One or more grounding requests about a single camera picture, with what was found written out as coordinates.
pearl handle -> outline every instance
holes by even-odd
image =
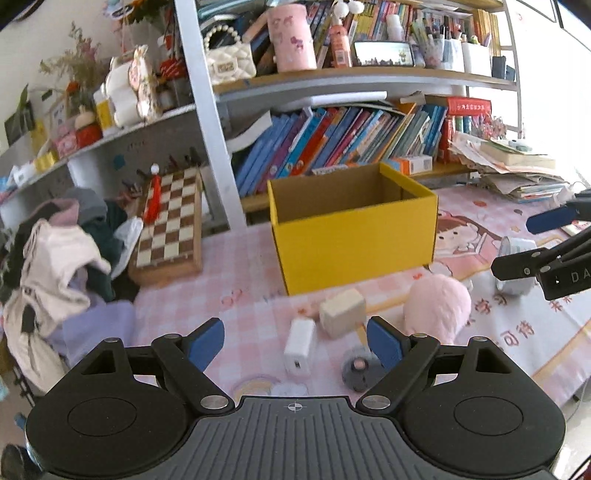
[[[232,38],[234,39],[235,43],[240,43],[240,35],[236,30],[234,30],[233,27],[228,27],[227,25],[217,25],[213,27],[209,32],[207,32],[205,37],[203,37],[203,48],[205,49],[206,53],[209,51],[209,42],[211,41],[212,37],[218,32],[227,32],[230,35],[232,35]]]

ribbed rubber surface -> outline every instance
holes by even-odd
[[[387,419],[344,398],[246,398],[202,419],[171,458],[134,480],[452,480],[422,460]],[[539,472],[528,480],[553,479]]]

blue gripper pad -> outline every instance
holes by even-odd
[[[187,358],[201,372],[205,371],[223,347],[225,330],[220,319],[210,319],[186,337]]]
[[[369,349],[379,358],[386,371],[389,371],[402,360],[406,350],[405,346],[391,332],[380,325],[374,317],[369,319],[367,337]]]
[[[565,225],[570,225],[577,219],[577,210],[563,205],[547,212],[532,215],[525,222],[525,227],[529,233],[537,235],[538,233],[554,230]]]

clothes pile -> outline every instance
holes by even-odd
[[[42,392],[104,338],[133,341],[134,306],[116,298],[113,280],[142,227],[115,202],[78,187],[19,226],[2,272],[4,331],[12,356]]]

white quilted handbag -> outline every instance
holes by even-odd
[[[209,49],[209,41],[212,36],[221,31],[232,34],[236,41],[234,45]],[[242,43],[240,35],[232,27],[218,25],[213,27],[203,39],[207,68],[212,85],[232,82],[234,80],[251,79],[256,75],[256,66],[252,60],[252,51],[249,43]]]

